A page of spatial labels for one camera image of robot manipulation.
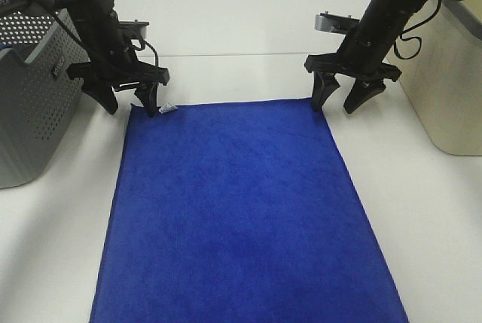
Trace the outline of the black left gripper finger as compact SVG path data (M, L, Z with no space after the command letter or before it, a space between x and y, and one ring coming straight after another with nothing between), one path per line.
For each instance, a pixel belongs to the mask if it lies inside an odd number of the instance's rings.
M85 78L82 92L98 102L110 115L115 114L118 103L112 88L101 81Z
M154 117L158 112L157 90L157 82L142 82L134 93L149 117Z

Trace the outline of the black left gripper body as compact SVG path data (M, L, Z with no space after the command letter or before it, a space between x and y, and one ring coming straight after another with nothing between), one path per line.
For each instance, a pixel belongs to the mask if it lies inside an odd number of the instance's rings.
M72 63L67 68L71 79L82 78L86 90L114 89L122 91L137 88L148 83L169 82L169 70L138 61L133 70L121 69L108 62L89 61Z

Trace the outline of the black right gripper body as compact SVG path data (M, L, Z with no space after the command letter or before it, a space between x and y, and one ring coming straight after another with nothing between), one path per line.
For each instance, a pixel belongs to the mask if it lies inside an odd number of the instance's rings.
M375 81L389 79L396 82L401 76L401 70L384 62L380 63L373 72L363 72L353 66L343 64L335 53L309 55L304 63L305 69L309 72L326 72L328 74L342 74L361 81Z

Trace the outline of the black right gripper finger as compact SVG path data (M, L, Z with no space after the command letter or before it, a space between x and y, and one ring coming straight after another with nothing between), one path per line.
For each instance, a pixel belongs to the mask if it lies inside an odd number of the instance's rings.
M348 114L351 114L369 99L383 93L385 89L386 85L383 80L362 81L356 79L343 107Z
M321 111L328 97L340 87L335 74L315 71L310 106L314 111Z

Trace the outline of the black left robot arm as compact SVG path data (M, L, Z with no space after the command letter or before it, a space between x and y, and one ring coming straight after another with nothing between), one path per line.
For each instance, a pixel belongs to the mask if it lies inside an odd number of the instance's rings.
M20 12L31 17L50 16L65 10L74 27L65 32L89 56L88 61L71 64L70 79L83 81L82 91L95 99L109 114L118 109L116 92L133 90L149 117L158 111L157 90L169 82L169 71L159 64L139 61L137 54L151 44L143 29L147 23L121 22L114 0L1 0L1 15Z

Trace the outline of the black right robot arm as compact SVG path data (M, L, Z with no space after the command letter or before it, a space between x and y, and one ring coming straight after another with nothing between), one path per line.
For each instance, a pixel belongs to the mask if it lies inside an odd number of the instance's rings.
M427 1L371 0L359 20L328 12L316 15L316 30L342 34L344 39L336 52L309 55L304 63L314 77L312 109L320 111L328 97L339 88L338 74L355 80L343 105L349 114L382 93L386 89L386 79L397 81L401 71L384 63L384 59L396 40L408 31L405 26L409 19Z

